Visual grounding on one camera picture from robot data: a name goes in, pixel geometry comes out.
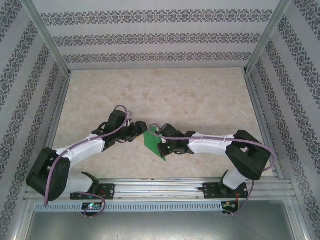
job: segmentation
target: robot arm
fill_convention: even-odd
[[[183,134],[168,123],[158,130],[158,134],[173,138],[219,137],[222,139],[241,139],[260,143],[244,130],[238,130],[236,134],[227,136],[203,135],[194,131],[188,131],[186,134]],[[224,195],[230,194],[247,180],[259,180],[271,155],[267,150],[252,144],[205,138],[167,140],[159,143],[157,147],[162,157],[168,156],[171,153],[178,155],[207,153],[228,157],[235,168],[227,171],[219,183],[220,192]]]
[[[73,175],[70,174],[70,170],[90,156],[109,149],[115,145],[116,142],[132,142],[136,137],[148,130],[145,122],[138,121],[136,123],[130,123],[131,119],[130,114],[128,119],[126,119],[124,112],[114,110],[108,122],[102,123],[88,137],[83,139],[88,140],[87,142],[76,146],[64,154],[55,166],[52,174],[48,196],[49,201],[56,200],[62,193],[89,192],[91,194],[97,194],[99,181],[95,177],[86,172]],[[126,125],[116,133],[107,137],[90,140],[111,133],[119,128],[124,121],[127,122]],[[38,155],[26,179],[27,185],[45,196],[50,168],[57,157],[69,148],[70,146],[56,150],[52,150],[49,147],[44,148]]]

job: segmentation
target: perforated metal strip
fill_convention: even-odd
[[[82,203],[37,203],[35,212],[80,212]],[[197,202],[107,202],[105,212],[211,212],[222,211],[221,201]]]

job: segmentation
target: green pcb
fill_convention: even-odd
[[[150,127],[151,132],[156,133],[157,131],[157,127],[156,126],[152,126]],[[156,137],[154,135],[152,135],[149,131],[146,131],[143,134],[143,138],[144,138],[144,145],[150,149],[153,153],[155,153],[159,158],[161,158],[162,160],[164,160],[165,162],[167,161],[165,157],[161,157],[160,152],[158,150],[158,144],[161,143],[161,138],[160,137]]]

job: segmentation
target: patterned wallpaper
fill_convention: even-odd
[[[45,146],[65,78],[18,0],[0,0],[0,240],[11,236],[29,167]]]
[[[293,1],[251,73],[283,175],[320,239],[319,4]]]
[[[279,0],[35,0],[72,70],[244,67]]]

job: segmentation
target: beige marble surface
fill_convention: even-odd
[[[133,112],[134,121],[170,123],[183,133],[206,135],[243,129],[262,140],[240,68],[88,70],[72,73],[54,149],[87,137],[119,104]],[[148,150],[140,136],[86,159],[72,171],[97,178],[196,178],[220,177],[233,168],[228,158],[212,154],[172,154],[166,159]]]

